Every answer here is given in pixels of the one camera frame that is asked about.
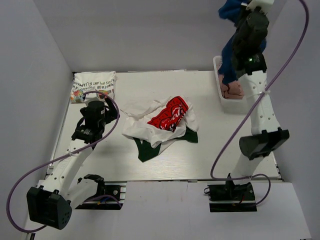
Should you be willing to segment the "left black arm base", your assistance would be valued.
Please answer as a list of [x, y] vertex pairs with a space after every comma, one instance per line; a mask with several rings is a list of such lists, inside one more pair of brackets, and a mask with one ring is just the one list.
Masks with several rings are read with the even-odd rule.
[[107, 182], [103, 177], [88, 174], [77, 179], [77, 184], [84, 180], [94, 180], [96, 185], [95, 194], [88, 199], [96, 198], [93, 201], [86, 201], [76, 207], [77, 210], [121, 210], [126, 194], [126, 183]]

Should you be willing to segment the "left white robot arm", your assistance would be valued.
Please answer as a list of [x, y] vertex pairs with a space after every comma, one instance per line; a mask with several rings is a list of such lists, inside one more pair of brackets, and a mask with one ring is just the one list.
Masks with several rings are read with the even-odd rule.
[[97, 174], [87, 174], [72, 185], [84, 161], [104, 137], [105, 126], [119, 120], [119, 110], [109, 97], [94, 100], [80, 109], [82, 115], [71, 136], [67, 157], [60, 160], [53, 172], [39, 187], [26, 194], [31, 221], [58, 230], [69, 222], [72, 211], [89, 199], [105, 196], [105, 180]]

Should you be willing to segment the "white red print t-shirt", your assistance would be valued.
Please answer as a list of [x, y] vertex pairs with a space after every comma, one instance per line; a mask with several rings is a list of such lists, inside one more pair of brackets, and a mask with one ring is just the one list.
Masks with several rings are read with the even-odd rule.
[[193, 105], [182, 95], [133, 100], [121, 111], [126, 115], [122, 134], [146, 141], [152, 148], [182, 137], [187, 129], [199, 129]]

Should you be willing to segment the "white green raglan t-shirt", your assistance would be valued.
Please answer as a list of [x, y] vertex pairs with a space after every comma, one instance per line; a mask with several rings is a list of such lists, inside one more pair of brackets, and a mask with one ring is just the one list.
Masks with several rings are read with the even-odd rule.
[[187, 127], [186, 132], [183, 136], [160, 143], [155, 148], [152, 148], [151, 144], [146, 140], [141, 140], [135, 137], [133, 137], [133, 140], [138, 149], [138, 159], [142, 163], [144, 163], [160, 155], [162, 152], [164, 152], [168, 147], [170, 147], [176, 141], [187, 141], [192, 144], [197, 144], [198, 133]]

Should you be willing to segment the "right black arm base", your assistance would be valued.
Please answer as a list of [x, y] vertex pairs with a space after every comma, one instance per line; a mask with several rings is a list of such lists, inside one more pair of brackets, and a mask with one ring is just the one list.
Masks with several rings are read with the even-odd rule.
[[256, 212], [257, 204], [251, 179], [246, 178], [244, 184], [235, 184], [227, 176], [223, 184], [209, 184], [203, 193], [208, 196], [211, 213]]

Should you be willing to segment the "blue t-shirt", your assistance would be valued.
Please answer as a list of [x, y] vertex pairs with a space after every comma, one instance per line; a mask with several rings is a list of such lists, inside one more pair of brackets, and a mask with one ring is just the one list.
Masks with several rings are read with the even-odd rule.
[[[236, 24], [240, 18], [242, 3], [249, 4], [250, 0], [227, 0], [224, 5], [218, 10], [218, 15], [223, 20], [229, 20]], [[218, 70], [218, 74], [223, 76], [222, 83], [224, 85], [231, 84], [238, 80], [235, 68], [233, 67], [233, 38], [228, 40], [221, 52], [222, 65]]]

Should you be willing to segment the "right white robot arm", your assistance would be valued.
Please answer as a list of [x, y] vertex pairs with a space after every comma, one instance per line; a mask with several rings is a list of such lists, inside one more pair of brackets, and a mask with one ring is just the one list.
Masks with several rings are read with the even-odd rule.
[[269, 20], [259, 9], [246, 10], [236, 23], [232, 40], [232, 66], [248, 106], [251, 134], [239, 139], [239, 160], [230, 173], [233, 180], [226, 195], [236, 200], [244, 193], [261, 161], [279, 148], [290, 134], [282, 129], [273, 110], [267, 87], [267, 65], [260, 48], [268, 34]]

